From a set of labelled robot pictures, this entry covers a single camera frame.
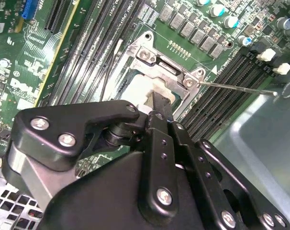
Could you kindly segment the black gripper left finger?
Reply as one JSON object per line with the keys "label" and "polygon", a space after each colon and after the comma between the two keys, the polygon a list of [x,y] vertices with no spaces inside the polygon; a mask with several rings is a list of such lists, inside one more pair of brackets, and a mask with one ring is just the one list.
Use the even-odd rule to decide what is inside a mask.
{"label": "black gripper left finger", "polygon": [[14,119],[5,178],[30,193],[43,212],[65,187],[127,154],[142,153],[137,206],[143,218],[179,210],[170,100],[125,100],[38,107]]}

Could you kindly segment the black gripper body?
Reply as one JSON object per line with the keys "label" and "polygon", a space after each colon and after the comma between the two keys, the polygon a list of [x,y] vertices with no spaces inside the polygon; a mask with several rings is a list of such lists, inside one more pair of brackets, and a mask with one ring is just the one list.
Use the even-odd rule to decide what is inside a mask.
{"label": "black gripper body", "polygon": [[142,153],[125,154],[63,188],[39,230],[157,230],[137,206]]}

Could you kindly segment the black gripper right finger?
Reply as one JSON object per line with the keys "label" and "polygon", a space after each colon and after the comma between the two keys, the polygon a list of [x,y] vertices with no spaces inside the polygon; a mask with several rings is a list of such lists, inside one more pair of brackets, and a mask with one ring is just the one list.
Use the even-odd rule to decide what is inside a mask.
{"label": "black gripper right finger", "polygon": [[170,133],[206,230],[290,229],[282,212],[213,144],[193,142],[176,121],[170,123]]}

